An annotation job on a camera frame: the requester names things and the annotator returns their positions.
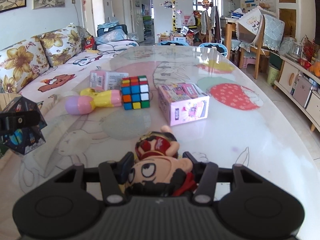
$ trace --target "shelf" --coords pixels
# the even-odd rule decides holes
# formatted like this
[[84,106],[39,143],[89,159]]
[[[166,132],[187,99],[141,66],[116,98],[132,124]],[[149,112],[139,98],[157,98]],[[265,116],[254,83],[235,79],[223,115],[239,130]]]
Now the shelf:
[[297,107],[300,108],[300,110],[306,115],[306,117],[308,117],[309,120],[314,124],[314,126],[317,128],[317,130],[320,131],[320,126],[319,126],[319,125],[316,123],[316,121],[311,117],[311,115],[302,107],[302,105],[300,105],[300,104],[298,103],[298,101],[295,100],[295,99],[293,98],[293,96],[292,96],[282,85],[279,84],[279,82],[275,81],[275,85],[276,85],[283,93],[285,93],[286,96],[289,97],[290,100],[297,105]]
[[301,65],[299,65],[298,63],[286,58],[285,56],[280,55],[280,58],[286,62],[288,62],[289,64],[291,64],[292,66],[294,66],[295,68],[297,68],[298,70],[301,70],[303,73],[305,73],[308,77],[312,78],[314,81],[316,81],[319,85],[320,85],[320,79],[318,77],[316,77],[315,75],[313,75],[310,71],[306,70],[304,67],[302,67]]

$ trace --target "glass table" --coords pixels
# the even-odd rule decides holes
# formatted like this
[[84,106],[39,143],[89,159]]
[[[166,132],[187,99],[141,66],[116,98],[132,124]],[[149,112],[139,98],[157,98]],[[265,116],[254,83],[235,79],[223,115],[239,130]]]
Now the glass table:
[[[237,67],[215,49],[185,46],[129,48],[101,68],[146,75],[151,107],[124,110],[96,108],[82,116],[68,115],[65,98],[45,116],[46,143],[23,158],[13,155],[0,173],[0,239],[19,234],[12,219],[15,201],[73,163],[96,167],[118,161],[134,150],[137,139],[159,130],[166,120],[158,106],[157,86],[196,83],[211,95],[208,118],[173,126],[179,154],[191,152],[200,161],[219,167],[248,166],[294,195],[305,208],[301,240],[320,235],[320,174],[298,134],[271,100]],[[89,78],[74,88],[80,92]],[[100,198],[99,186],[88,191]],[[216,199],[228,192],[217,187]]]

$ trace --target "sofa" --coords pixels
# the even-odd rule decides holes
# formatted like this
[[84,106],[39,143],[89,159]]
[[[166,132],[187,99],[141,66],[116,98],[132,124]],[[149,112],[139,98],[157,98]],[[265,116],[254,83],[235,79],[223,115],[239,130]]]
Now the sofa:
[[91,70],[139,46],[136,41],[121,40],[98,45],[98,52],[85,50],[89,36],[84,28],[69,25],[1,50],[0,92],[16,92],[42,106],[54,95],[71,91]]

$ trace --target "blue stool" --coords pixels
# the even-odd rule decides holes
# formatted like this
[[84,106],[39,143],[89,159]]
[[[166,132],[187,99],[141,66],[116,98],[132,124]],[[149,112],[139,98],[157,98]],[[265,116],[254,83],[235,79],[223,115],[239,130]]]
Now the blue stool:
[[161,41],[158,43],[160,46],[170,46],[171,44],[175,44],[176,46],[189,46],[189,44],[184,41]]
[[227,47],[224,46],[223,44],[221,43],[210,43],[210,42],[207,42],[207,43],[202,43],[199,45],[199,47],[202,47],[202,48],[212,48],[212,47],[216,47],[217,48],[217,51],[220,52],[223,56],[227,56],[228,55],[228,50],[227,50]]

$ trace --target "pink packaged box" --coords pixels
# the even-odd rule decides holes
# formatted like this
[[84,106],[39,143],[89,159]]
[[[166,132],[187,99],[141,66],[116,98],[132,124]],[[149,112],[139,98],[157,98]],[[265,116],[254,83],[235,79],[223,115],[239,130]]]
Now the pink packaged box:
[[125,77],[129,77],[129,74],[92,70],[90,71],[90,87],[97,91],[120,90],[121,79]]
[[207,118],[209,98],[192,83],[158,86],[158,103],[171,126]]

